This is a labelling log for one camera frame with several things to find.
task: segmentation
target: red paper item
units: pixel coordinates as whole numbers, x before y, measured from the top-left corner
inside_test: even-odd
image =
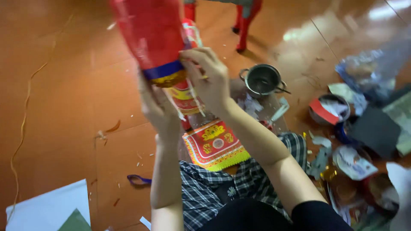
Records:
[[[325,119],[332,125],[336,125],[338,123],[339,118],[333,114],[331,114],[329,111],[327,111],[323,106],[321,105],[320,101],[318,99],[314,99],[311,101],[309,104],[311,109],[319,115],[321,118]]]

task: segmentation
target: paper offering with dragon design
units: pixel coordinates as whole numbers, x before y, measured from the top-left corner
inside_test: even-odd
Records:
[[[193,164],[220,171],[250,158],[233,131],[222,120],[214,120],[183,135]]]

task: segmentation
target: finger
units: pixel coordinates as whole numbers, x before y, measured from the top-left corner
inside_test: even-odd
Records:
[[[198,86],[200,84],[200,80],[203,79],[203,75],[200,70],[191,61],[181,61],[181,63],[187,71],[187,77],[195,86]]]
[[[217,57],[217,55],[214,53],[214,51],[210,47],[196,47],[196,48],[193,48],[193,49],[196,50],[196,51],[203,52],[208,57],[210,57],[210,59],[215,63],[220,62],[220,59]]]
[[[198,63],[205,72],[212,72],[216,65],[206,53],[194,49],[180,51],[180,57]]]
[[[138,88],[141,96],[141,102],[145,111],[157,110],[158,105],[155,100],[152,87],[142,73],[137,74]]]

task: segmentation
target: red paper horse leg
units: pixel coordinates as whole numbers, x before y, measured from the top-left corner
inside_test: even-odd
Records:
[[[181,125],[186,132],[192,131],[193,128],[191,127],[190,121],[188,120],[188,116],[184,116],[184,120],[181,120]]]
[[[231,28],[234,33],[238,34],[240,32],[240,27],[241,27],[241,19],[242,19],[242,5],[236,5],[237,6],[237,18],[236,18],[236,24]]]
[[[237,44],[237,52],[243,52],[247,49],[248,28],[254,17],[260,11],[262,3],[262,0],[254,0],[250,15],[247,18],[241,18],[240,42]]]
[[[196,21],[196,3],[187,3],[184,4],[184,16],[192,20],[193,22]]]

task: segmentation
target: plaid shirt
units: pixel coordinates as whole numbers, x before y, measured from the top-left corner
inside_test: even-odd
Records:
[[[307,147],[304,138],[291,132],[282,133],[278,138],[286,145],[302,169],[307,170]],[[234,199],[253,198],[264,202],[289,219],[266,173],[253,158],[242,162],[233,177],[223,171],[211,172],[185,161],[180,161],[180,173],[184,228],[187,231],[199,230],[217,215],[224,204],[215,191],[231,182],[235,187],[227,192],[229,196]]]

